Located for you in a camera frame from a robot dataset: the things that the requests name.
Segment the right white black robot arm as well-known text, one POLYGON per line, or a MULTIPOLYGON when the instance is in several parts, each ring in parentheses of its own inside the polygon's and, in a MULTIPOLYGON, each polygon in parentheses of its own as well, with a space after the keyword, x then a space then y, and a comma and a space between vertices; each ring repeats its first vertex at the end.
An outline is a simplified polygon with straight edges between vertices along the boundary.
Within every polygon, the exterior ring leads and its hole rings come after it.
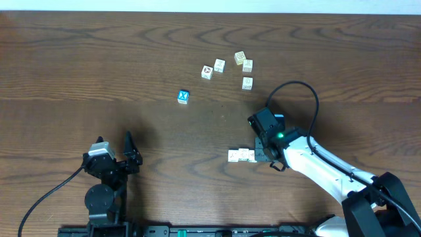
POLYGON ((314 236, 419 236, 420 217, 403 183, 390 172, 360 170, 320 146, 284 117, 264 108, 248 118, 272 163, 297 171, 329 193, 343 209, 310 228, 314 236))

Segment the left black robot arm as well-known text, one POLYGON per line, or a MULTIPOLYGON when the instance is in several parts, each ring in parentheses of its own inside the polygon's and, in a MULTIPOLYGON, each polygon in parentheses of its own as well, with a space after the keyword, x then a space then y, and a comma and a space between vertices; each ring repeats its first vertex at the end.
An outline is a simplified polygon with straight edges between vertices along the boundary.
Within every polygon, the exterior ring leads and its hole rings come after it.
POLYGON ((101 181, 84 198, 89 211, 88 236, 139 235, 139 227, 126 220, 128 176, 138 173, 143 164, 130 132, 124 139, 123 155, 126 160, 117 161, 115 152, 102 137, 83 154, 83 170, 101 181))

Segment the plain small wooden block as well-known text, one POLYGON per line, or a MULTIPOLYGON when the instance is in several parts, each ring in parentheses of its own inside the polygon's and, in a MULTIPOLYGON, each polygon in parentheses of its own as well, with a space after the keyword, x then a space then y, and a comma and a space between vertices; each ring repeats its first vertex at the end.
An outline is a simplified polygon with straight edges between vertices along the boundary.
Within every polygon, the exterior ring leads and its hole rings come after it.
POLYGON ((228 162, 236 163, 239 161, 238 150, 230 149, 228 151, 228 162))

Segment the green-edged wooden block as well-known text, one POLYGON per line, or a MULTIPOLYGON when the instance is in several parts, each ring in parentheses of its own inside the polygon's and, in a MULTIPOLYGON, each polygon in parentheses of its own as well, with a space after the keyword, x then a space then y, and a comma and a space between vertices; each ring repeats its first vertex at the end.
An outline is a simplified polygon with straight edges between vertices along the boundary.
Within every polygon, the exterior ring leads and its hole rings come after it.
POLYGON ((249 150, 249 158, 248 158, 248 162, 250 163, 256 163, 257 160, 255 159, 255 150, 249 150))
POLYGON ((239 161, 248 161, 249 160, 249 149, 239 148, 238 149, 238 159, 239 159, 239 161))

